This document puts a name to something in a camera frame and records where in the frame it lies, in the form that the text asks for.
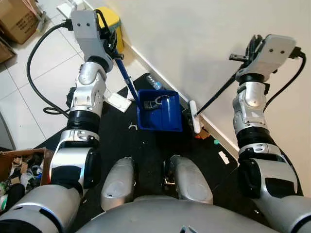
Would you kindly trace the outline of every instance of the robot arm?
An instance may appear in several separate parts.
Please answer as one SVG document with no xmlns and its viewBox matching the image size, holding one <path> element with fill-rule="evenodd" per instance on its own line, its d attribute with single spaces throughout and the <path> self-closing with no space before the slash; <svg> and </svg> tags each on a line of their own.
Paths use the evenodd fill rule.
<svg viewBox="0 0 311 233">
<path fill-rule="evenodd" d="M 19 226 L 25 232 L 65 232 L 86 191 L 101 178 L 98 129 L 106 73 L 113 66 L 108 53 L 115 48 L 110 43 L 114 35 L 103 35 L 93 11 L 73 12 L 71 20 L 86 62 L 76 79 L 67 128 L 51 161 L 51 184 L 32 190 L 0 217 L 2 223 Z"/>
<path fill-rule="evenodd" d="M 311 232 L 311 199 L 298 195 L 299 179 L 290 161 L 270 136 L 264 117 L 265 83 L 295 50 L 290 37 L 253 37 L 235 77 L 240 83 L 233 100 L 234 129 L 238 140 L 239 183 L 271 226 L 282 233 Z"/>
</svg>

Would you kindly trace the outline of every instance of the plastic water bottle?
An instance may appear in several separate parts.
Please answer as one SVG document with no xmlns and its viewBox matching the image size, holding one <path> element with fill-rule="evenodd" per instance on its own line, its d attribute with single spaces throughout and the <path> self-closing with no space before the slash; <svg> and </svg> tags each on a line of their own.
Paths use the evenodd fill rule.
<svg viewBox="0 0 311 233">
<path fill-rule="evenodd" d="M 151 77 L 150 74 L 147 75 L 146 77 L 148 83 L 155 89 L 155 90 L 160 90 L 163 89 L 163 86 L 160 82 L 156 81 L 153 77 Z"/>
</svg>

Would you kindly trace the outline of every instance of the white tile floor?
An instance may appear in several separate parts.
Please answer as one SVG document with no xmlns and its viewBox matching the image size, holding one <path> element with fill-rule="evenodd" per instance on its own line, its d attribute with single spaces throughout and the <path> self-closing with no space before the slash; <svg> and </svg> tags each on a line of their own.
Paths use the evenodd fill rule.
<svg viewBox="0 0 311 233">
<path fill-rule="evenodd" d="M 47 28 L 63 19 L 56 9 L 64 0 L 40 0 L 40 8 L 51 19 Z M 0 64 L 0 112 L 9 128 L 17 149 L 33 148 L 66 126 L 66 118 L 45 114 L 48 105 L 31 89 L 26 76 L 28 56 L 41 34 L 35 33 L 23 45 L 14 44 L 16 57 Z M 147 72 L 127 50 L 125 66 L 133 80 Z M 73 32 L 67 29 L 54 31 L 41 44 L 31 65 L 31 75 L 41 93 L 52 102 L 66 109 L 66 95 L 74 86 L 83 52 Z M 107 87 L 117 92 L 125 87 L 120 71 L 115 65 L 107 74 Z"/>
</svg>

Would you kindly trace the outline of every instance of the dustpan handle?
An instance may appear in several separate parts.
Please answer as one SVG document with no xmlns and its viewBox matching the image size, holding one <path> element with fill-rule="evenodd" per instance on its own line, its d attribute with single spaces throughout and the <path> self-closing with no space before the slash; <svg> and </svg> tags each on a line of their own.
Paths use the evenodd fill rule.
<svg viewBox="0 0 311 233">
<path fill-rule="evenodd" d="M 115 59 L 116 63 L 117 63 L 117 66 L 119 68 L 119 70 L 121 71 L 121 74 L 125 80 L 125 83 L 127 84 L 128 86 L 128 89 L 130 90 L 130 92 L 132 93 L 132 96 L 134 97 L 135 99 L 135 102 L 137 104 L 137 107 L 140 109 L 140 110 L 143 110 L 143 107 L 141 106 L 140 102 L 139 102 L 139 99 L 138 99 L 138 96 L 136 94 L 136 91 L 131 83 L 131 80 L 130 80 L 130 77 L 128 76 L 127 74 L 127 71 L 125 69 L 125 66 L 122 62 L 121 59 Z"/>
</svg>

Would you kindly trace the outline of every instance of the black rubber mat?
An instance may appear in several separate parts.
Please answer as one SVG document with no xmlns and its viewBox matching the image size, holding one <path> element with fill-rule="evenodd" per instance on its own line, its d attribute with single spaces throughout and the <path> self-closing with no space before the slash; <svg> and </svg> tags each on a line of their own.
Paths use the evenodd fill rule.
<svg viewBox="0 0 311 233">
<path fill-rule="evenodd" d="M 138 78 L 134 84 L 137 90 L 152 89 L 144 76 Z M 119 94 L 125 97 L 127 88 L 122 89 Z M 114 163 L 125 156 L 131 156 L 138 166 L 139 185 L 136 187 L 135 196 L 164 194 L 161 187 L 163 160 L 179 154 L 198 165 L 214 194 L 214 204 L 266 223 L 263 216 L 255 213 L 251 200 L 238 191 L 236 175 L 233 172 L 237 168 L 236 160 L 221 145 L 215 145 L 212 136 L 205 140 L 192 137 L 185 120 L 181 133 L 136 131 L 134 128 L 128 129 L 131 123 L 137 124 L 134 103 L 125 113 L 104 103 L 99 131 L 102 179 L 100 184 L 87 192 L 86 202 L 80 205 L 70 232 L 75 232 L 101 213 L 100 193 L 105 178 Z M 55 150 L 59 137 L 60 132 L 38 147 L 45 146 Z M 218 154 L 220 151 L 226 154 L 229 164 L 223 162 Z"/>
</svg>

